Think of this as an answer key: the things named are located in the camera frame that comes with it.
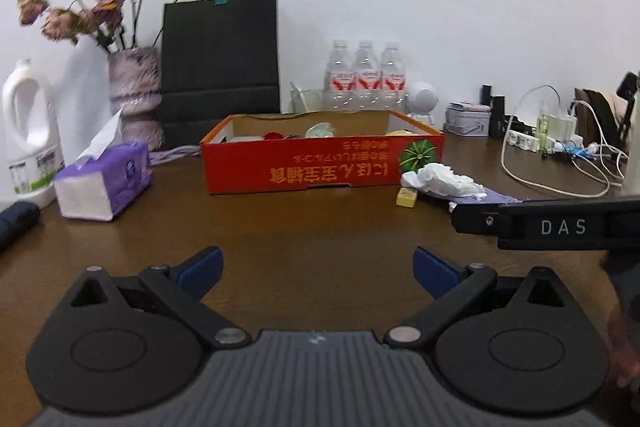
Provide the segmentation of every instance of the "vase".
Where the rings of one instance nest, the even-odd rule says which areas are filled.
[[[162,145],[162,128],[154,110],[162,100],[158,52],[134,48],[108,55],[109,96],[113,114],[122,110],[124,141],[146,141],[149,150]]]

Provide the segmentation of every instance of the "cardboard box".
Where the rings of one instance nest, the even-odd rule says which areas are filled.
[[[330,122],[337,136],[304,138],[321,122]],[[421,136],[385,136],[396,130]],[[272,131],[302,138],[228,142]],[[439,162],[443,144],[443,133],[395,111],[237,114],[215,126],[201,140],[200,151],[209,192],[228,194],[396,185],[402,172],[425,158]]]

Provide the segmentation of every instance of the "black gift bag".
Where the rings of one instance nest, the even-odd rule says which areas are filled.
[[[280,112],[276,0],[164,6],[164,147],[197,144],[230,114]]]

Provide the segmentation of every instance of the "small yellow box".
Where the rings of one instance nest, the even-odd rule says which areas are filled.
[[[406,206],[407,208],[413,208],[415,200],[418,198],[418,191],[415,188],[402,187],[396,196],[397,206]]]

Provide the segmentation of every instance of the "white round speaker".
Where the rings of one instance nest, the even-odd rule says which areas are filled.
[[[438,105],[438,95],[427,82],[411,82],[406,88],[406,103],[411,111],[410,117],[418,121],[433,124],[431,111]]]

